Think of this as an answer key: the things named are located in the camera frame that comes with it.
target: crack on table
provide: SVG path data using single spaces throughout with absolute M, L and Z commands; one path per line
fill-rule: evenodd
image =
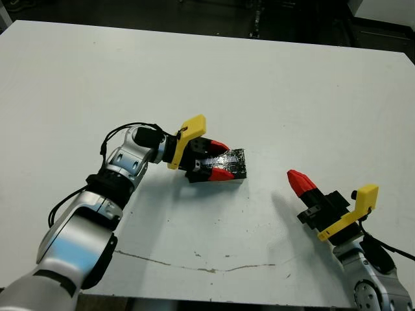
M 114 251 L 114 253 L 118 253 L 118 254 L 121 254 L 121 255 L 124 255 L 124 256 L 128 256 L 128 257 L 134 257 L 134 258 L 137 258 L 137 259 L 146 260 L 146 261 L 149 261 L 149 262 L 153 262 L 155 264 L 162 264 L 164 266 L 170 266 L 170 267 L 174 267 L 174 268 L 193 270 L 193 271 L 203 271 L 203 272 L 206 272 L 206 273 L 232 272 L 232 271 L 235 271 L 235 270 L 247 269 L 247 268 L 260 268 L 260 267 L 274 267 L 274 266 L 276 266 L 276 264 L 246 264 L 244 266 L 238 266 L 238 267 L 234 267 L 232 269 L 227 269 L 227 270 L 215 269 L 215 268 L 211 268 L 211 269 L 192 268 L 192 267 L 186 267 L 186 266 L 177 266 L 177 265 L 174 265 L 174 264 L 169 264 L 168 262 L 154 260 L 154 259 L 142 257 L 142 256 L 135 255 L 135 254 L 125 253 L 124 251 L 119 251 L 119 250 Z

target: white tabletop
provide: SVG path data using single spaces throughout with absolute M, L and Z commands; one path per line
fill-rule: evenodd
M 0 36 L 0 286 L 34 267 L 50 208 L 97 171 L 108 131 L 203 113 L 206 137 L 245 149 L 248 179 L 189 185 L 150 165 L 88 292 L 352 306 L 286 171 L 347 199 L 379 184 L 367 230 L 413 253 L 414 81 L 395 52 L 17 21 Z M 392 256 L 415 299 L 413 262 Z

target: yellow bracket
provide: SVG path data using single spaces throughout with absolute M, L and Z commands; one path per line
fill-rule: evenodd
M 176 170 L 182 160 L 184 148 L 189 141 L 206 133 L 206 118 L 204 115 L 197 115 L 190 120 L 185 121 L 179 130 L 180 138 L 177 139 L 176 151 L 173 160 L 167 164 L 168 168 Z
M 325 241 L 329 237 L 338 233 L 340 230 L 346 228 L 348 225 L 351 225 L 353 222 L 356 222 L 363 216 L 366 216 L 370 211 L 374 210 L 376 208 L 378 190 L 379 187 L 377 185 L 366 185 L 360 188 L 356 195 L 355 210 L 344 214 L 340 220 L 318 233 L 318 238 L 321 241 Z

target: dark floor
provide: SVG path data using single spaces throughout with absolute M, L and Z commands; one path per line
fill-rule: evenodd
M 345 0 L 38 0 L 10 17 L 249 38 L 258 8 L 259 39 L 398 51 L 415 63 L 409 27 L 354 19 Z

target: black cable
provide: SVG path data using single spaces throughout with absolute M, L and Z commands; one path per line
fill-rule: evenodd
M 410 253 L 407 253 L 406 251 L 402 251 L 398 248 L 393 248 L 392 246 L 389 246 L 388 244 L 383 243 L 382 241 L 374 238 L 371 234 L 369 234 L 366 230 L 364 230 L 362 222 L 365 221 L 367 219 L 367 215 L 364 218 L 359 219 L 359 227 L 362 230 L 364 236 L 370 240 L 372 240 L 373 242 L 379 244 L 380 246 L 382 246 L 383 248 L 393 252 L 393 253 L 398 253 L 401 256 L 404 256 L 408 259 L 412 259 L 413 261 L 415 261 L 415 256 L 411 255 Z
M 106 162 L 106 144 L 107 142 L 114 137 L 119 131 L 125 129 L 125 128 L 130 128 L 131 126 L 134 125 L 145 125 L 145 126 L 150 126 L 151 128 L 154 128 L 156 131 L 160 131 L 163 134 L 168 135 L 168 133 L 166 133 L 165 131 L 163 131 L 157 124 L 151 124 L 151 123 L 144 123 L 144 122 L 132 122 L 132 123 L 127 123 L 124 125 L 119 126 L 118 128 L 113 129 L 112 131 L 110 131 L 106 137 L 104 138 L 104 141 L 101 144 L 101 150 L 99 152 L 100 155 L 102 155 L 102 165 L 101 165 L 101 169 L 104 168 L 105 166 L 105 162 Z M 82 191 L 84 191 L 86 189 L 87 186 L 84 186 L 78 190 L 76 190 L 75 192 L 72 192 L 70 195 L 68 195 L 66 198 L 64 198 L 61 202 L 59 202 L 58 204 L 56 204 L 51 212 L 49 213 L 49 216 L 47 218 L 47 223 L 49 225 L 49 228 L 53 226 L 54 224 L 54 217 L 56 215 L 56 212 L 59 210 L 59 208 L 70 198 L 72 198 L 73 196 L 76 196 L 78 193 L 81 193 Z
M 53 207 L 53 209 L 49 213 L 49 217 L 47 219 L 47 223 L 49 224 L 49 228 L 52 227 L 53 224 L 54 224 L 54 216 L 55 216 L 56 212 L 59 210 L 59 207 L 61 207 L 67 200 L 69 200 L 73 196 L 76 196 L 78 193 L 81 193 L 82 191 L 84 191 L 86 189 L 86 187 L 87 186 L 83 186 L 82 188 L 76 190 L 75 192 L 72 192 L 70 195 L 68 195 L 66 198 L 64 198 L 61 202 L 59 202 L 58 204 L 56 204 Z

